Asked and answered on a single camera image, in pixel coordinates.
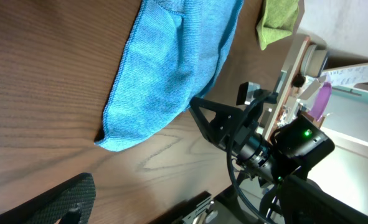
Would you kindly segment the crumpled green microfiber cloth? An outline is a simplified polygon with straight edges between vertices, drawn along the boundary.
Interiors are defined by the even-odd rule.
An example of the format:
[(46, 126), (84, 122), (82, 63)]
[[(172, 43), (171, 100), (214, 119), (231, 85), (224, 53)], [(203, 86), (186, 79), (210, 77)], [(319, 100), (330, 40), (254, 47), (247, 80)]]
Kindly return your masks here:
[(261, 50), (290, 36), (299, 13), (298, 0), (265, 0), (262, 18), (256, 26)]

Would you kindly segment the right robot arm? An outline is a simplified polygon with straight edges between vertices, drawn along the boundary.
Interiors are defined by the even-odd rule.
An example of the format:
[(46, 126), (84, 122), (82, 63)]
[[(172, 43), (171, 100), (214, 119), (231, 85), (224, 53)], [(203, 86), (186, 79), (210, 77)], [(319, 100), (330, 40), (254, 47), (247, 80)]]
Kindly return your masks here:
[(190, 112), (203, 137), (225, 151), (235, 193), (262, 223), (271, 223), (247, 199), (239, 178), (259, 176), (275, 187), (269, 212), (286, 223), (368, 223), (368, 216), (342, 203), (307, 181), (308, 172), (334, 150), (333, 141), (304, 116), (277, 129), (270, 140), (256, 132), (264, 103), (276, 95), (255, 98), (245, 110), (194, 97)]

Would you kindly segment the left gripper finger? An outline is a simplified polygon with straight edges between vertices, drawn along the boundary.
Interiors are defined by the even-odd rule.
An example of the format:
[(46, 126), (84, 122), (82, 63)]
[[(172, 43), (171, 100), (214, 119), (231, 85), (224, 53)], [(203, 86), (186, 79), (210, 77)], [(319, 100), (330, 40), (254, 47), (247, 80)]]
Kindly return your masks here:
[(0, 224), (88, 223), (96, 188), (90, 173), (81, 173), (0, 214)]

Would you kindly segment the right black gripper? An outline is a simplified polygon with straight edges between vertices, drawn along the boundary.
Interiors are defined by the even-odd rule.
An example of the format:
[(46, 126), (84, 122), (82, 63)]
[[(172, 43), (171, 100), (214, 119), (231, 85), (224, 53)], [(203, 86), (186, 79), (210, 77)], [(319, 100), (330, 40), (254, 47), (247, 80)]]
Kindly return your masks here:
[(248, 106), (245, 110), (203, 98), (193, 97), (189, 111), (203, 137), (237, 158), (237, 162), (252, 174), (271, 174), (274, 158), (272, 145), (257, 133), (263, 106)]

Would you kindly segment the blue microfiber cloth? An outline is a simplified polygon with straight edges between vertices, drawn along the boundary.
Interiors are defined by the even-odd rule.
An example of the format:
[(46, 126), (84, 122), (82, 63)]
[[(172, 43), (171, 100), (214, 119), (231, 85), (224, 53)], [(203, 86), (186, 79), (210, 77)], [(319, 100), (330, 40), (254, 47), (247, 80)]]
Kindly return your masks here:
[(144, 0), (103, 111), (109, 151), (133, 147), (214, 86), (232, 45), (243, 2)]

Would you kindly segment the background shelf clutter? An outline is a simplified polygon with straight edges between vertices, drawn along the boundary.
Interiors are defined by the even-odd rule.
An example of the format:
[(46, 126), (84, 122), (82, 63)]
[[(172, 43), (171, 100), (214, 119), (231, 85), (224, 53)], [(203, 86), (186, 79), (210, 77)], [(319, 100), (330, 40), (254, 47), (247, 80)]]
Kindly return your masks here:
[(285, 115), (283, 118), (285, 124), (292, 122), (298, 104), (321, 93), (322, 88), (331, 88), (335, 85), (355, 86), (358, 83), (368, 82), (368, 63), (328, 70), (323, 70), (319, 66), (318, 75), (312, 75), (307, 69), (311, 67), (314, 56), (316, 49), (311, 45), (310, 37), (303, 34), (296, 35), (273, 90), (277, 94), (277, 102), (263, 128), (265, 138), (269, 138), (278, 127), (282, 115)]

